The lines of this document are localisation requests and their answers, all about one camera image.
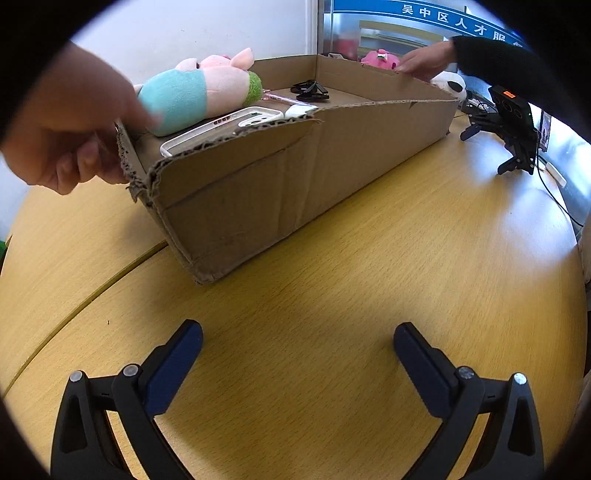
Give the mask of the black sleeved forearm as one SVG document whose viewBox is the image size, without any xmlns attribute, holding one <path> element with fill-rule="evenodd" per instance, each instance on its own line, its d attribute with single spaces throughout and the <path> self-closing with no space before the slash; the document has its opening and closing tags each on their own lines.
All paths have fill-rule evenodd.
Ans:
<svg viewBox="0 0 591 480">
<path fill-rule="evenodd" d="M 450 39 L 459 69 L 491 86 L 501 86 L 573 126 L 574 107 L 549 67 L 524 48 L 501 41 L 455 36 Z"/>
</svg>

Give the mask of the person right hand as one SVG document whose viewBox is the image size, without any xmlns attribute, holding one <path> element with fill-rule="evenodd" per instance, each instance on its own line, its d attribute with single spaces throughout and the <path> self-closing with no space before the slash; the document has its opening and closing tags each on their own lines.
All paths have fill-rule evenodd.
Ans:
<svg viewBox="0 0 591 480">
<path fill-rule="evenodd" d="M 455 46 L 451 40 L 448 40 L 409 52 L 401 59 L 395 71 L 430 82 L 455 62 Z"/>
</svg>

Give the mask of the person left hand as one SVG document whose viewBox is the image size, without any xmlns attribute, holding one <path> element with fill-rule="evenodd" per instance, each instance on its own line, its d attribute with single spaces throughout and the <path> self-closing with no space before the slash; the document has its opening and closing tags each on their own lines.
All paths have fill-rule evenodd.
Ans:
<svg viewBox="0 0 591 480">
<path fill-rule="evenodd" d="M 1 153 L 27 185 L 60 195 L 95 177 L 124 184 L 118 121 L 136 130 L 154 124 L 125 77 L 68 43 L 27 95 L 1 140 Z"/>
</svg>

